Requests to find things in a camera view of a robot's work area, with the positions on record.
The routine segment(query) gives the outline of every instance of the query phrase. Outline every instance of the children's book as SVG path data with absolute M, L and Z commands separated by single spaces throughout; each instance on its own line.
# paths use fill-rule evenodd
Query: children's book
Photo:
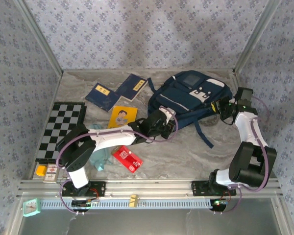
M 146 84 L 146 79 L 131 73 L 131 75 L 120 85 L 116 93 L 125 99 L 132 101 Z
M 97 83 L 85 99 L 108 112 L 118 102 L 120 95 Z
M 108 128 L 121 127 L 129 122 L 136 120 L 137 108 L 135 107 L 126 107 L 126 106 L 114 106 Z

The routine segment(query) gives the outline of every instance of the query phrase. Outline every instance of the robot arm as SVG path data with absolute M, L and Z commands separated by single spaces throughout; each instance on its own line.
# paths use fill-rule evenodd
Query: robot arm
M 222 121 L 233 117 L 238 127 L 241 145 L 236 152 L 230 167 L 215 170 L 207 182 L 211 192 L 223 191 L 232 184 L 244 184 L 259 187 L 265 178 L 265 159 L 261 146 L 268 158 L 268 175 L 270 175 L 276 159 L 276 150 L 269 148 L 263 139 L 257 121 L 257 111 L 251 107 L 253 90 L 239 87 L 234 100 L 225 97 L 212 103 L 213 110 L 220 114 Z
M 137 120 L 119 128 L 94 130 L 87 129 L 85 125 L 74 128 L 56 146 L 57 150 L 61 150 L 66 144 L 73 141 L 63 151 L 61 162 L 70 175 L 74 187 L 76 189 L 87 187 L 89 180 L 84 166 L 93 152 L 112 146 L 146 142 L 146 139 L 139 134 L 148 138 L 161 135 L 167 139 L 173 130 L 169 121 L 174 115 L 175 112 L 172 109 L 160 107 L 148 118 Z

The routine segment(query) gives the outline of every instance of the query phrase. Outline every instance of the blue book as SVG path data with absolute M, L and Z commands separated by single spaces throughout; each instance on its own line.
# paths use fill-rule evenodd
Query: blue book
M 108 112 L 118 102 L 120 97 L 113 90 L 97 83 L 85 99 Z
M 132 101 L 147 84 L 147 80 L 131 74 L 117 89 L 116 93 Z

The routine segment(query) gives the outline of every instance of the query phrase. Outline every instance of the clock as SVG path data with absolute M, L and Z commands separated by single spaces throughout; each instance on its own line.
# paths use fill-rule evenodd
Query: clock
M 38 198 L 23 202 L 23 216 L 29 217 L 41 212 L 40 200 Z

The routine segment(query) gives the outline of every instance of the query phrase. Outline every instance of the small box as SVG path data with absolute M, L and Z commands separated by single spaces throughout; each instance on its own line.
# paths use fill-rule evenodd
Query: small box
M 44 177 L 44 183 L 57 183 L 59 168 L 56 164 L 48 164 L 47 172 Z
M 138 204 L 138 195 L 132 194 L 129 199 L 129 207 L 137 207 Z
M 38 176 L 45 176 L 46 171 L 47 171 L 47 167 L 45 165 L 39 165 L 36 170 L 36 174 Z
M 143 164 L 143 160 L 124 145 L 114 150 L 112 155 L 132 173 Z

